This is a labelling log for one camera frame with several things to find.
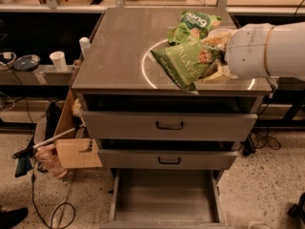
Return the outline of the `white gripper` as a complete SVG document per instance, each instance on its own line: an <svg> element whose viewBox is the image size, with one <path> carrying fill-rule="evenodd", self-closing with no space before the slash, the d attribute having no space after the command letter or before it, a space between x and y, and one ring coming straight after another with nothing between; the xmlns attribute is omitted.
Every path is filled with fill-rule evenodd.
<svg viewBox="0 0 305 229"><path fill-rule="evenodd" d="M248 24L240 29L215 29L202 40L225 53L223 64L216 60L199 78L201 82L222 83L231 79L267 77L265 49L269 33L274 28L269 23Z"/></svg>

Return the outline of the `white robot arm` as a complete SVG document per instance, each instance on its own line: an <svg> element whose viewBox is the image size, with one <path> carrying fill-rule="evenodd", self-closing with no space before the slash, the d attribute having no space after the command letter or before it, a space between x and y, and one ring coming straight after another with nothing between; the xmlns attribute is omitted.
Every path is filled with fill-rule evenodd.
<svg viewBox="0 0 305 229"><path fill-rule="evenodd" d="M202 82L305 76L305 23L275 26L247 24L237 29L217 29L204 43L217 46L225 55L207 70Z"/></svg>

